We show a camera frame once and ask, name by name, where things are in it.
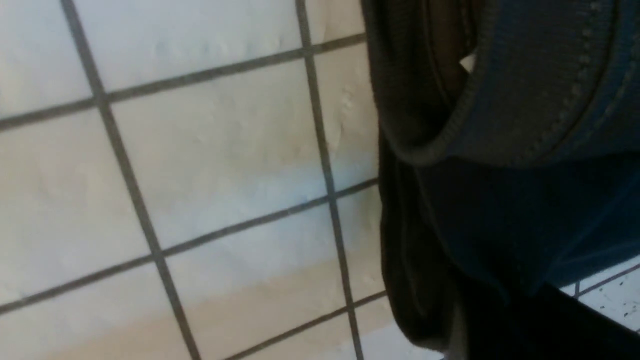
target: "stitched seam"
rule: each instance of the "stitched seam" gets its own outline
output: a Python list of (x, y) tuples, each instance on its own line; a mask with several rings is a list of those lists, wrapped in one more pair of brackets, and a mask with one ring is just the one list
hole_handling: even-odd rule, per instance
[(523, 162), (523, 160), (533, 157), (545, 140), (550, 136), (557, 133), (560, 126), (568, 119), (569, 112), (575, 106), (576, 102), (582, 95), (582, 83), (587, 78), (587, 70), (591, 63), (591, 57), (589, 56), (589, 50), (591, 49), (591, 37), (593, 36), (593, 24), (595, 22), (596, 15), (600, 12), (600, 2), (593, 1), (590, 4), (589, 18), (587, 19), (586, 27), (582, 30), (582, 50), (584, 51), (579, 57), (580, 69), (575, 77), (575, 81), (571, 86), (571, 93), (563, 99), (563, 107), (557, 115), (557, 119), (546, 130), (540, 134), (540, 137), (524, 151), (524, 153), (518, 155), (515, 159), (511, 160), (509, 165), (517, 165)]
[(631, 83), (631, 79), (634, 77), (634, 73), (636, 72), (638, 52), (640, 51), (640, 49), (638, 48), (638, 45), (640, 44), (639, 40), (640, 40), (640, 29), (636, 29), (636, 32), (633, 35), (633, 45), (631, 47), (631, 56), (630, 56), (629, 64), (627, 65), (627, 71), (625, 71), (625, 75), (622, 77), (622, 82), (620, 83), (620, 87), (618, 87), (618, 90), (616, 91), (616, 95), (613, 97), (611, 102), (607, 105), (606, 109), (602, 113), (602, 116), (600, 116), (600, 118), (593, 123), (593, 125), (591, 126), (591, 129), (584, 135), (584, 137), (574, 142), (571, 148), (567, 150), (565, 154), (569, 152), (573, 152), (581, 145), (584, 145), (584, 143), (586, 143), (587, 140), (589, 140), (591, 136), (598, 129), (600, 129), (600, 127), (611, 116), (611, 114), (613, 114), (614, 109), (618, 107), (620, 101), (622, 100), (622, 97), (625, 95), (625, 92), (627, 91), (629, 84)]

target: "dark clothing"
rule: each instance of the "dark clothing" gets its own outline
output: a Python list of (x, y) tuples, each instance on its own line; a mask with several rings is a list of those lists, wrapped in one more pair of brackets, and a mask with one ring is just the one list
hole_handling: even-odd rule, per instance
[(460, 306), (471, 359), (639, 358), (556, 286), (640, 254), (640, 2), (362, 4), (403, 332), (445, 349)]

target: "tiled floor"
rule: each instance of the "tiled floor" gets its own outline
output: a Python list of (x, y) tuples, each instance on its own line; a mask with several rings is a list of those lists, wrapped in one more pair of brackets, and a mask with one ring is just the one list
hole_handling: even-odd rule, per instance
[[(439, 360), (383, 292), (363, 30), (358, 0), (4, 0), (0, 359)], [(578, 288), (640, 328), (640, 258)]]

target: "white tile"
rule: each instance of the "white tile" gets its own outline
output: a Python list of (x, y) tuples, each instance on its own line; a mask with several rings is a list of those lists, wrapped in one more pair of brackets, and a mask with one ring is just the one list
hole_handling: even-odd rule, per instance
[(364, 44), (316, 56), (324, 131), (337, 190), (378, 175), (378, 116)]
[(338, 200), (338, 210), (353, 298), (360, 300), (383, 291), (378, 187)]
[(0, 302), (149, 253), (95, 110), (0, 133)]
[(76, 0), (107, 90), (300, 47), (291, 0)]
[(608, 282), (580, 301), (633, 331), (640, 329), (640, 269)]
[(635, 258), (625, 261), (624, 263), (620, 263), (616, 266), (612, 266), (607, 270), (601, 271), (595, 275), (589, 276), (586, 279), (580, 280), (580, 289), (584, 290), (586, 288), (589, 288), (599, 283), (600, 281), (604, 281), (638, 264), (640, 264), (640, 256), (636, 256)]
[(569, 296), (574, 296), (575, 295), (575, 284), (571, 284), (571, 285), (567, 285), (563, 288), (560, 288), (560, 290), (569, 295)]
[(396, 325), (387, 298), (356, 309), (365, 360), (441, 360), (442, 354), (413, 346)]
[(364, 32), (360, 0), (307, 0), (307, 16), (313, 44)]
[(91, 96), (59, 1), (2, 1), (0, 84), (0, 118)]
[(349, 319), (342, 315), (323, 322), (245, 359), (355, 360)]
[(204, 359), (223, 359), (344, 306), (328, 206), (168, 260)]
[(153, 264), (0, 316), (0, 358), (187, 360)]
[(164, 247), (326, 193), (302, 61), (113, 111)]

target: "gray grout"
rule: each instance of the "gray grout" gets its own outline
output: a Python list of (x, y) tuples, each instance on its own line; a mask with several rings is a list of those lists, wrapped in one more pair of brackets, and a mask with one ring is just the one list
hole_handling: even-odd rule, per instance
[(37, 110), (31, 113), (16, 115), (0, 119), (0, 131), (13, 129), (15, 127), (33, 124), (54, 117), (70, 115), (84, 110), (89, 110), (95, 106), (93, 97), (82, 99), (68, 104), (56, 105), (50, 108)]
[(580, 293), (580, 281), (575, 282), (575, 286), (573, 287), (573, 296), (576, 299), (578, 298), (578, 294)]
[(251, 59), (239, 63), (215, 67), (213, 69), (192, 72), (186, 75), (175, 76), (174, 78), (163, 79), (154, 81), (152, 83), (133, 86), (124, 90), (115, 90), (114, 92), (111, 92), (108, 97), (110, 102), (125, 101), (136, 97), (156, 94), (158, 92), (173, 90), (175, 88), (180, 88), (188, 85), (194, 85), (197, 83), (202, 83), (204, 81), (210, 81), (223, 76), (230, 76), (242, 72), (261, 69), (263, 67), (278, 65), (294, 60), (300, 60), (306, 56), (312, 56), (314, 54), (325, 53), (327, 51), (357, 45), (364, 41), (364, 34), (352, 35), (350, 37), (340, 38), (338, 40), (333, 40), (312, 47), (303, 47), (301, 49), (285, 51), (284, 53), (263, 56), (257, 59)]
[[(345, 190), (341, 190), (335, 193), (335, 198), (339, 199), (342, 197), (347, 197), (353, 195), (354, 193), (366, 190), (372, 186), (375, 186), (378, 183), (377, 179), (370, 179), (364, 181), (360, 184), (354, 185), (350, 188), (346, 188)], [(172, 256), (181, 254), (185, 251), (191, 250), (193, 248), (197, 248), (205, 243), (209, 243), (211, 241), (217, 240), (219, 238), (229, 236), (231, 234), (238, 233), (240, 231), (244, 231), (254, 226), (268, 224), (270, 222), (275, 222), (282, 218), (295, 215), (302, 211), (311, 209), (316, 206), (320, 206), (326, 204), (329, 201), (329, 196), (323, 196), (318, 199), (313, 199), (308, 202), (305, 202), (300, 205), (293, 206), (288, 209), (284, 209), (281, 211), (277, 211), (272, 214), (265, 215), (259, 218), (253, 218), (251, 220), (247, 220), (245, 222), (241, 222), (239, 224), (235, 224), (224, 229), (220, 229), (209, 233), (207, 235), (203, 235), (201, 237), (195, 238), (193, 240), (186, 241), (183, 244), (176, 245), (174, 247), (170, 247), (169, 249), (163, 250), (163, 256)], [(109, 268), (105, 268), (99, 270), (98, 272), (94, 272), (92, 274), (86, 275), (84, 277), (80, 277), (70, 282), (66, 282), (65, 284), (55, 286), (53, 288), (49, 288), (47, 290), (41, 291), (39, 293), (29, 295), (24, 297), (23, 299), (16, 300), (14, 302), (9, 302), (6, 304), (0, 305), (0, 316), (6, 313), (10, 313), (12, 311), (16, 311), (22, 309), (23, 307), (27, 307), (30, 305), (37, 304), (39, 302), (49, 300), (51, 298), (60, 296), (62, 294), (68, 293), (70, 291), (82, 288), (83, 286), (87, 286), (93, 284), (95, 282), (107, 279), (108, 277), (112, 277), (128, 270), (138, 268), (139, 266), (143, 266), (149, 264), (154, 261), (152, 255), (142, 256), (140, 258), (136, 258), (133, 260), (126, 261), (124, 263), (111, 266)]]
[(631, 266), (630, 268), (628, 268), (628, 269), (626, 269), (626, 270), (623, 270), (623, 271), (621, 271), (621, 272), (617, 273), (616, 275), (612, 275), (612, 276), (610, 276), (610, 277), (608, 277), (608, 278), (604, 279), (603, 281), (598, 282), (597, 284), (591, 285), (590, 287), (588, 287), (588, 288), (586, 288), (586, 289), (584, 289), (584, 290), (580, 291), (580, 292), (577, 294), (577, 297), (578, 297), (578, 298), (580, 298), (580, 297), (581, 297), (581, 296), (583, 296), (584, 294), (590, 293), (591, 291), (593, 291), (593, 290), (595, 290), (595, 289), (597, 289), (597, 288), (599, 288), (599, 287), (601, 287), (601, 286), (603, 286), (603, 285), (605, 285), (605, 284), (608, 284), (608, 283), (610, 283), (611, 281), (613, 281), (613, 280), (615, 280), (615, 279), (618, 279), (618, 278), (620, 278), (620, 277), (623, 277), (624, 275), (627, 275), (627, 274), (629, 274), (629, 273), (631, 273), (631, 272), (634, 272), (634, 271), (636, 271), (637, 269), (640, 269), (640, 263), (638, 263), (638, 264), (636, 264), (636, 265), (634, 265), (634, 266)]
[(292, 206), (290, 208), (284, 209), (284, 210), (280, 210), (280, 211), (276, 211), (274, 213), (270, 213), (268, 215), (264, 215), (262, 217), (257, 217), (257, 218), (253, 218), (251, 220), (247, 220), (245, 222), (241, 222), (239, 224), (234, 224), (228, 227), (224, 227), (223, 229), (219, 229), (219, 230), (215, 230), (209, 234), (205, 234), (202, 236), (199, 236), (193, 240), (189, 240), (186, 241), (184, 243), (180, 243), (178, 245), (174, 245), (170, 248), (164, 249), (163, 250), (163, 254), (165, 257), (168, 256), (172, 256), (172, 255), (176, 255), (176, 254), (180, 254), (181, 252), (185, 252), (187, 250), (193, 249), (195, 247), (199, 247), (201, 245), (204, 245), (206, 243), (209, 243), (211, 241), (214, 241), (218, 238), (222, 238), (224, 236), (228, 236), (231, 234), (235, 234), (238, 233), (240, 231), (244, 231), (247, 229), (250, 229), (252, 227), (255, 226), (260, 226), (260, 225), (264, 225), (264, 224), (268, 224), (270, 222), (274, 222), (277, 220), (280, 220), (282, 218), (285, 217), (289, 217), (291, 215), (295, 215), (298, 213), (301, 213), (302, 211), (306, 211), (308, 209), (314, 208), (316, 206), (319, 205), (323, 205), (326, 204), (327, 202), (330, 202), (331, 198), (335, 198), (338, 199), (340, 197), (344, 197), (344, 196), (348, 196), (351, 195), (352, 193), (356, 193), (359, 191), (362, 191), (364, 189), (370, 188), (371, 186), (375, 185), (378, 183), (377, 179), (371, 179), (371, 180), (367, 180), (364, 181), (360, 184), (354, 185), (350, 188), (347, 188), (341, 192), (337, 192), (334, 193), (333, 195), (326, 195), (323, 197), (319, 197), (317, 199), (313, 199), (307, 202), (304, 202), (303, 204), (298, 204), (295, 206)]
[(60, 295), (71, 292), (73, 290), (107, 279), (108, 277), (112, 277), (114, 275), (121, 274), (128, 270), (138, 268), (142, 265), (149, 264), (153, 262), (153, 260), (154, 258), (151, 255), (142, 256), (140, 258), (126, 261), (125, 263), (121, 263), (106, 269), (102, 269), (98, 272), (94, 272), (92, 274), (83, 276), (79, 279), (75, 279), (65, 284), (41, 291), (39, 293), (29, 295), (20, 300), (2, 304), (0, 305), (0, 316), (5, 315), (7, 313), (11, 313), (12, 311), (20, 310), (24, 307), (35, 305), (39, 302), (43, 302), (45, 300), (49, 300), (54, 297), (58, 297)]
[[(154, 81), (147, 84), (135, 85), (130, 88), (115, 90), (107, 93), (108, 102), (118, 102), (143, 97), (146, 95), (156, 94), (162, 91), (177, 89), (184, 86), (194, 85), (208, 80), (213, 80), (223, 76), (240, 74), (242, 72), (261, 69), (288, 61), (303, 59), (307, 55), (322, 54), (328, 51), (342, 49), (345, 47), (358, 45), (366, 41), (364, 34), (355, 34), (348, 37), (332, 40), (322, 44), (312, 45), (306, 49), (295, 49), (284, 53), (263, 56), (252, 60), (242, 61), (231, 65), (215, 67), (212, 69), (192, 72), (189, 74), (176, 76), (174, 78)], [(50, 108), (32, 111), (25, 114), (14, 115), (11, 117), (0, 118), (0, 132), (13, 129), (19, 126), (25, 126), (40, 121), (53, 119), (56, 117), (71, 115), (83, 110), (88, 110), (95, 106), (93, 97), (81, 99), (66, 104), (51, 106)]]
[[(386, 291), (381, 291), (379, 293), (375, 293), (373, 295), (369, 295), (368, 297), (365, 297), (363, 299), (360, 299), (358, 301), (356, 301), (353, 304), (353, 308), (358, 308), (360, 306), (366, 305), (370, 302), (373, 302), (375, 300), (381, 299), (384, 296), (387, 295)], [(258, 351), (264, 350), (265, 348), (270, 347), (271, 345), (275, 345), (279, 342), (282, 342), (288, 338), (291, 338), (305, 330), (309, 330), (312, 327), (319, 325), (323, 322), (327, 322), (333, 318), (336, 318), (344, 313), (348, 313), (349, 308), (347, 306), (341, 307), (338, 310), (332, 311), (331, 313), (328, 313), (326, 315), (320, 316), (319, 318), (313, 319), (309, 322), (306, 322), (298, 327), (295, 327), (291, 330), (285, 331), (280, 335), (274, 336), (273, 338), (270, 338), (266, 341), (263, 341), (262, 343), (259, 343), (258, 345), (254, 345), (246, 350), (243, 350), (235, 355), (232, 355), (228, 358), (226, 358), (225, 360), (240, 360), (244, 357), (247, 357), (249, 355), (255, 354)]]
[(120, 137), (120, 132), (118, 131), (118, 125), (116, 124), (113, 113), (111, 112), (111, 106), (109, 105), (107, 95), (104, 91), (104, 87), (102, 86), (102, 81), (100, 80), (97, 67), (93, 60), (89, 43), (84, 34), (84, 29), (78, 16), (76, 6), (73, 0), (61, 0), (61, 4), (71, 30), (72, 37), (76, 44), (76, 49), (80, 56), (84, 72), (87, 80), (89, 81), (91, 91), (93, 92), (93, 97), (95, 98), (105, 130), (109, 136), (113, 152), (118, 160), (120, 171), (122, 172), (122, 176), (127, 185), (138, 220), (140, 221), (140, 226), (142, 227), (149, 249), (151, 250), (151, 256), (153, 257), (154, 263), (156, 264), (156, 268), (164, 285), (176, 322), (180, 327), (182, 338), (184, 339), (187, 350), (191, 355), (191, 360), (200, 360), (201, 357), (198, 347), (193, 338), (193, 334), (191, 333), (191, 329), (189, 328), (187, 317), (184, 313), (184, 309), (182, 308), (182, 304), (180, 303), (180, 298), (177, 290), (175, 289), (171, 273), (162, 255), (162, 249), (160, 248), (156, 233), (151, 224), (151, 220), (149, 219), (149, 214), (147, 213), (147, 209), (142, 199), (142, 193), (138, 188), (133, 168), (131, 167), (124, 144), (122, 143), (122, 138)]
[[(300, 37), (302, 39), (302, 48), (310, 49), (311, 33), (307, 18), (307, 6), (305, 0), (296, 0), (296, 13), (298, 16), (298, 25), (300, 27)], [(305, 54), (305, 68), (307, 70), (307, 79), (309, 86), (309, 95), (311, 98), (311, 107), (314, 116), (314, 125), (316, 127), (316, 137), (320, 150), (320, 160), (322, 164), (324, 182), (326, 191), (329, 195), (329, 210), (331, 212), (331, 221), (333, 225), (333, 235), (335, 237), (335, 246), (338, 253), (338, 262), (340, 265), (340, 275), (342, 277), (342, 289), (344, 291), (344, 300), (346, 303), (347, 314), (349, 317), (349, 326), (351, 327), (351, 337), (353, 338), (353, 347), (357, 360), (364, 360), (362, 354), (362, 344), (360, 342), (360, 333), (358, 331), (358, 320), (356, 319), (355, 308), (353, 305), (353, 296), (351, 294), (351, 284), (349, 281), (349, 266), (347, 256), (344, 250), (344, 240), (342, 239), (342, 227), (340, 225), (340, 215), (338, 205), (333, 194), (335, 192), (335, 184), (331, 170), (331, 161), (329, 150), (326, 145), (326, 137), (324, 133), (323, 114), (320, 100), (320, 93), (317, 81), (316, 63), (314, 54), (309, 52)]]

